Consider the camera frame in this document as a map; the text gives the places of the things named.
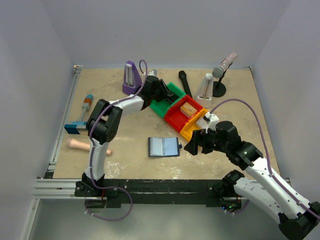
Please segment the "blue card holder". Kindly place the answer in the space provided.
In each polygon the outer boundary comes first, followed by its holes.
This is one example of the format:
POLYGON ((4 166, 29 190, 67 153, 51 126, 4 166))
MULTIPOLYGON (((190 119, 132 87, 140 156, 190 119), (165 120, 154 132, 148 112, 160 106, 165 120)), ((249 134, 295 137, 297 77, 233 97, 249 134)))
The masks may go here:
POLYGON ((148 138, 148 156, 151 158, 179 157, 181 148, 177 137, 148 138))

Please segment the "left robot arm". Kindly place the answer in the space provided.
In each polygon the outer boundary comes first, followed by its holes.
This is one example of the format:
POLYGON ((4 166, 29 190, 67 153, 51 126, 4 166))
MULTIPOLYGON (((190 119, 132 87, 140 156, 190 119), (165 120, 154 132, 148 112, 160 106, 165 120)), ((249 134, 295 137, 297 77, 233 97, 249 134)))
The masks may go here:
POLYGON ((86 124, 90 150, 89 164, 81 179, 83 191, 92 193, 104 189, 106 151, 117 134, 123 116, 146 109, 152 101, 172 104, 177 99, 163 79, 154 75, 148 75, 135 94, 114 101, 100 99, 86 124))

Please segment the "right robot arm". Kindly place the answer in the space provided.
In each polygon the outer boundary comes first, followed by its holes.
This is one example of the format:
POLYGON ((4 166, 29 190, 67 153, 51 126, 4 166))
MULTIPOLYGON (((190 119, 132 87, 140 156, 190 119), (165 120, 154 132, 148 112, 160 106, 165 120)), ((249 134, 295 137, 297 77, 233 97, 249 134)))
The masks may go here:
POLYGON ((194 130, 184 147, 193 156, 202 148, 203 154, 213 151, 226 155, 237 170, 222 180, 231 185, 237 195, 264 210, 278 224, 289 240, 303 240, 320 222, 320 204, 299 194, 268 164, 268 159, 250 142, 243 141, 230 121, 217 123, 215 129, 194 130))

